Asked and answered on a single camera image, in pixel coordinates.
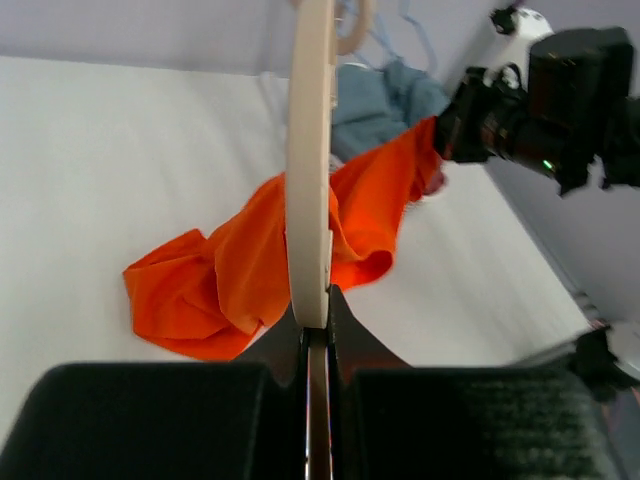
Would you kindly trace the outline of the grey blue t shirt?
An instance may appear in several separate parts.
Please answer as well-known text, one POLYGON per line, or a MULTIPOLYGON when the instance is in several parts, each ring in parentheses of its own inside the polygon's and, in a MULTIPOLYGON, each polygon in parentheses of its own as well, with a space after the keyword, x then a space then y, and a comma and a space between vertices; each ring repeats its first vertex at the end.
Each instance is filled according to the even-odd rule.
POLYGON ((439 115, 450 103, 439 82, 401 60, 380 69, 343 64, 336 80, 331 153, 343 163, 439 115))

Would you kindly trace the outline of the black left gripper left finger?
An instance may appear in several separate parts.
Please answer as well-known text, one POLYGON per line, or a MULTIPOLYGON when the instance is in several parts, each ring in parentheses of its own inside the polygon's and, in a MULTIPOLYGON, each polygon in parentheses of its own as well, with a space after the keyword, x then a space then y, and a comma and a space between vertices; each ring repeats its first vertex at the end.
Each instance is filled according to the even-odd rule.
POLYGON ((306 337, 286 313, 220 363, 71 363, 29 393, 5 479, 300 479, 306 337))

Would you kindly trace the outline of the orange t shirt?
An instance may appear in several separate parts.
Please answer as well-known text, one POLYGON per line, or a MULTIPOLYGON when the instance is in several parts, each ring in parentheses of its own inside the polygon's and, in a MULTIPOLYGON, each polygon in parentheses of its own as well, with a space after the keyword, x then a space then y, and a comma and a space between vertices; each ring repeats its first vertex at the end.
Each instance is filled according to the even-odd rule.
POLYGON ((393 266, 404 211, 440 167, 424 119, 333 174, 290 165, 212 234, 188 231, 124 273, 139 337, 198 360, 237 357, 287 310, 323 327, 328 288, 393 266))

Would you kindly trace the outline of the beige wooden hanger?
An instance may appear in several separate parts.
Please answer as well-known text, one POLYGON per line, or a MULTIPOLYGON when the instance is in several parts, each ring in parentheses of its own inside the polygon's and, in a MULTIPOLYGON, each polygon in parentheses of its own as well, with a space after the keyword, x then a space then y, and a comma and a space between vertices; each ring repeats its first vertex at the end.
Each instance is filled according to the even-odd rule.
POLYGON ((338 1, 335 6, 336 53, 339 56, 346 56, 356 52, 365 41, 368 31, 373 25, 374 1, 356 1, 353 13, 350 13, 347 9, 349 4, 349 1, 338 1))
POLYGON ((293 314, 309 339, 309 476, 331 476, 327 321, 332 233, 329 142, 335 65, 334 4, 297 4, 288 91, 286 237, 293 314))

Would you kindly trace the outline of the dusty red t shirt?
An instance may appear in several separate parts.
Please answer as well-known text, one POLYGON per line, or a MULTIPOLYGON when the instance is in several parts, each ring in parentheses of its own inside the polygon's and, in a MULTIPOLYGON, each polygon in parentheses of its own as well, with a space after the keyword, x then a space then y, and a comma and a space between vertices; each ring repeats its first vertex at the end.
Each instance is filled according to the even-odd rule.
POLYGON ((447 176, 442 170, 438 170, 431 177, 429 184, 423 190, 424 196, 433 196, 439 193, 447 185, 447 176))

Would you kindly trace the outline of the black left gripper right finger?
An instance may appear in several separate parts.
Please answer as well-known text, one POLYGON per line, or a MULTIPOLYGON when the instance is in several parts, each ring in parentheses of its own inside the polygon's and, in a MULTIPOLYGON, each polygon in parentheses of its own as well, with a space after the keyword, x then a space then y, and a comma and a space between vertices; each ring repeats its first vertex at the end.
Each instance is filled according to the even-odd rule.
POLYGON ((599 403, 623 386, 600 328, 508 367, 413 367, 330 290, 337 479, 621 479, 599 403))

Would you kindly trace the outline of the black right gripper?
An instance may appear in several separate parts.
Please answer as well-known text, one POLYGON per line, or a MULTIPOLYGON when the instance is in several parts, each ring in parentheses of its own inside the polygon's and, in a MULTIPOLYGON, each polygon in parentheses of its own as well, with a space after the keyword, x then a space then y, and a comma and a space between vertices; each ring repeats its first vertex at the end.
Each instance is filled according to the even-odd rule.
POLYGON ((436 120, 445 160, 517 163, 554 179, 560 195, 585 186, 639 185, 639 101, 630 96, 635 49, 621 27, 552 33, 525 50, 526 66, 470 67, 436 120))

